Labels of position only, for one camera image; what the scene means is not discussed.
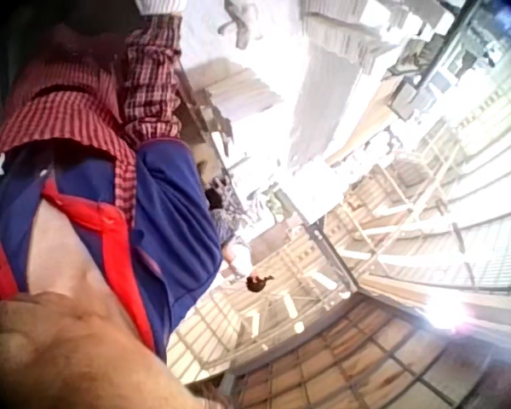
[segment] skin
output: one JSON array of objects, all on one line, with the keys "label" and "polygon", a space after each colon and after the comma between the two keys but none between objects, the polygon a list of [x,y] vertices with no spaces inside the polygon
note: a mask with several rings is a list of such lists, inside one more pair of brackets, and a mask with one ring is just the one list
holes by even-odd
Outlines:
[{"label": "skin", "polygon": [[0,395],[13,408],[203,408],[106,316],[44,292],[0,302]]},{"label": "skin", "polygon": [[143,345],[71,223],[45,201],[32,226],[27,280],[31,294],[0,302],[8,407],[207,407]]},{"label": "skin", "polygon": [[[237,254],[235,252],[235,245],[234,244],[228,244],[228,245],[225,245],[222,249],[221,249],[221,254],[223,255],[223,260],[229,265],[229,268],[233,268],[231,265],[234,261],[234,259],[237,257]],[[221,272],[221,275],[223,275],[225,278],[228,277],[232,272],[228,272],[228,271],[222,271]],[[250,273],[250,277],[252,279],[256,279],[256,280],[263,280],[264,277],[260,276],[256,270],[252,270],[252,272]]]}]

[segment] red plaid shirt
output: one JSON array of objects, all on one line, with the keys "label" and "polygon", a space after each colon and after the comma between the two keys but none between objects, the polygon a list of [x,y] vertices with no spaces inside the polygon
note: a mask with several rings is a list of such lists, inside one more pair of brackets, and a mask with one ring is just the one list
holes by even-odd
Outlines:
[{"label": "red plaid shirt", "polygon": [[132,220],[136,194],[135,150],[159,137],[177,137],[179,104],[175,68],[181,17],[148,18],[125,42],[123,81],[90,55],[76,60],[44,57],[15,83],[0,126],[0,154],[54,138],[78,141],[115,160],[115,204]]}]

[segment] wooden wall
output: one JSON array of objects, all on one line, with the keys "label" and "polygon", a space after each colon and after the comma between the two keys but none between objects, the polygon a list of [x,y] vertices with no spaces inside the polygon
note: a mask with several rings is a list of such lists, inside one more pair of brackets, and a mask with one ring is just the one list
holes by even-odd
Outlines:
[{"label": "wooden wall", "polygon": [[366,296],[300,348],[241,375],[242,409],[454,407],[480,380],[490,347],[432,332]]}]

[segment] dark hair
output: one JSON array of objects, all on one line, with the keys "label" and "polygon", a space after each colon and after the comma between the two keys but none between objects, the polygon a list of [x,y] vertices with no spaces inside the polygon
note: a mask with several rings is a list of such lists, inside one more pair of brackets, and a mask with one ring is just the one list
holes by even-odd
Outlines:
[{"label": "dark hair", "polygon": [[268,277],[265,277],[264,279],[253,279],[251,277],[248,277],[246,279],[246,288],[248,291],[251,292],[261,292],[265,288],[265,285],[267,285],[267,282],[270,279],[274,279],[272,275],[269,275]]},{"label": "dark hair", "polygon": [[210,188],[204,191],[209,203],[209,210],[223,209],[223,199],[217,190]]}]

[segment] shirt sleeve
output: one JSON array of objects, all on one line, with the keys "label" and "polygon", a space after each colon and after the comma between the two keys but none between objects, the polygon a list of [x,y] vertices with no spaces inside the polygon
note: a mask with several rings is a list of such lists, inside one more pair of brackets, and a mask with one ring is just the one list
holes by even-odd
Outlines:
[{"label": "shirt sleeve", "polygon": [[180,104],[175,69],[180,59],[181,17],[163,14],[145,17],[146,26],[126,39],[123,83],[124,138],[134,148],[161,137],[176,138],[181,124],[174,116]]},{"label": "shirt sleeve", "polygon": [[221,247],[230,243],[235,237],[235,231],[231,227],[227,213],[223,209],[214,209],[210,211],[210,217],[212,222],[214,222]]}]

